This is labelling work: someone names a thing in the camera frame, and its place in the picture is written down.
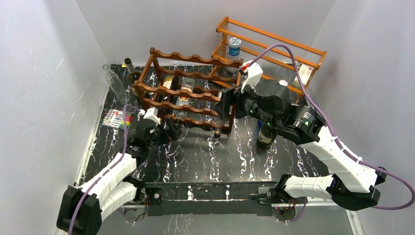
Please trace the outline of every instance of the bottle neck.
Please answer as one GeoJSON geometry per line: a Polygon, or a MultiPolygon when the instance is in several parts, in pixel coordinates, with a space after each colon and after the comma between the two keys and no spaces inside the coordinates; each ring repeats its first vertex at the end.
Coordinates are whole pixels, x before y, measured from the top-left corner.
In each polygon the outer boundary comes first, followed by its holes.
{"type": "Polygon", "coordinates": [[[127,66],[128,73],[135,73],[136,72],[136,69],[134,68],[133,63],[126,64],[125,66],[127,66]]]}

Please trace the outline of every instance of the marble surface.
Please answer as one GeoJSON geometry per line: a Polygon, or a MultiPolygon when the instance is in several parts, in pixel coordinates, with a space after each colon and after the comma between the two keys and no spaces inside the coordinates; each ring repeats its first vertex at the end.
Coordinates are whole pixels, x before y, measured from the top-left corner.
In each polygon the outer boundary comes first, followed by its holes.
{"type": "MultiPolygon", "coordinates": [[[[184,71],[200,71],[208,74],[211,66],[180,66],[184,71]]],[[[126,80],[127,70],[122,66],[112,66],[130,93],[130,103],[140,108],[126,80]]],[[[155,86],[156,75],[153,68],[149,71],[146,84],[155,86]]],[[[213,88],[211,82],[197,79],[197,84],[213,88]]],[[[209,107],[212,103],[193,100],[191,105],[197,108],[209,107]]],[[[113,92],[109,90],[101,120],[110,109],[122,109],[113,92]]],[[[193,118],[210,119],[213,117],[189,114],[193,118]]],[[[134,134],[137,119],[142,118],[135,112],[134,121],[129,127],[129,135],[134,134]]],[[[229,136],[222,135],[219,141],[208,132],[199,128],[184,128],[179,141],[162,146],[153,146],[148,159],[135,171],[134,176],[145,182],[263,182],[278,181],[282,174],[296,176],[324,176],[327,167],[311,153],[291,141],[277,137],[268,151],[255,146],[258,126],[254,118],[235,120],[229,136]]],[[[105,167],[122,148],[123,130],[114,129],[100,123],[93,142],[89,163],[81,182],[85,182],[105,167]]]]}

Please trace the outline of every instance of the white lid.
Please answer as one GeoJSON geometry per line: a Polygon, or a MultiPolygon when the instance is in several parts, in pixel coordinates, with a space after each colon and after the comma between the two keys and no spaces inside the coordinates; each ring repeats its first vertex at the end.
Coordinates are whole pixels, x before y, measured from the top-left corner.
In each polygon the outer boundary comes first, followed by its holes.
{"type": "Polygon", "coordinates": [[[282,86],[288,86],[288,82],[287,81],[285,81],[284,79],[281,79],[280,81],[279,81],[279,84],[280,85],[282,85],[282,86]]]}
{"type": "Polygon", "coordinates": [[[239,38],[230,38],[228,46],[231,48],[238,48],[241,47],[241,40],[239,38]]]}

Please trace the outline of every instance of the floor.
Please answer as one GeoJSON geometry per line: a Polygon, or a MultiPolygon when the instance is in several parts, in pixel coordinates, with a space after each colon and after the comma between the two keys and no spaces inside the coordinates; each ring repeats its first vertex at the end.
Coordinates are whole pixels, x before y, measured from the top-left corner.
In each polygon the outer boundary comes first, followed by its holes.
{"type": "MultiPolygon", "coordinates": [[[[211,66],[180,66],[184,71],[200,71],[209,74],[211,66]]],[[[112,69],[123,80],[125,88],[130,87],[126,81],[127,70],[122,66],[112,66],[112,69]]],[[[153,68],[148,73],[146,84],[155,86],[156,77],[153,68]]],[[[199,86],[214,88],[214,84],[196,79],[199,86]]],[[[140,107],[132,91],[130,103],[140,107]]],[[[207,101],[193,100],[191,105],[197,108],[213,105],[207,101]]],[[[114,94],[109,90],[101,120],[110,109],[122,109],[114,94]]],[[[196,114],[193,118],[212,120],[213,117],[196,114]]],[[[133,135],[137,119],[142,118],[135,112],[135,121],[129,127],[129,135],[133,135]]],[[[222,135],[219,141],[212,138],[213,131],[207,132],[199,128],[184,128],[184,133],[177,142],[163,146],[153,146],[149,158],[134,172],[134,177],[145,182],[155,182],[161,185],[170,183],[170,187],[180,183],[264,183],[277,182],[282,174],[293,174],[301,177],[324,176],[328,174],[327,167],[311,153],[296,146],[290,141],[277,137],[268,151],[256,149],[257,120],[247,117],[235,120],[234,128],[229,136],[222,135]]],[[[105,167],[121,149],[123,131],[102,125],[100,123],[93,142],[89,163],[85,174],[79,183],[86,182],[105,167]]],[[[275,223],[275,218],[257,216],[254,214],[221,214],[224,211],[205,211],[200,215],[195,212],[174,215],[174,208],[165,210],[163,216],[149,216],[135,227],[125,224],[125,219],[118,213],[107,218],[99,234],[352,234],[347,220],[346,211],[339,207],[310,207],[296,222],[298,225],[288,227],[275,223]]]]}

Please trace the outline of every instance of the black wire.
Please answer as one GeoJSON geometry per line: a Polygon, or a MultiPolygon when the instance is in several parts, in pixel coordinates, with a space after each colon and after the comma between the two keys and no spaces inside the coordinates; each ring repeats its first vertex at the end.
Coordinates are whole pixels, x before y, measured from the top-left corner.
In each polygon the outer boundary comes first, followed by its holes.
{"type": "Polygon", "coordinates": [[[141,215],[139,215],[138,217],[137,217],[137,219],[135,219],[134,220],[134,222],[137,222],[137,220],[142,216],[142,215],[146,215],[147,213],[146,212],[144,212],[143,214],[141,214],[141,215]]]}

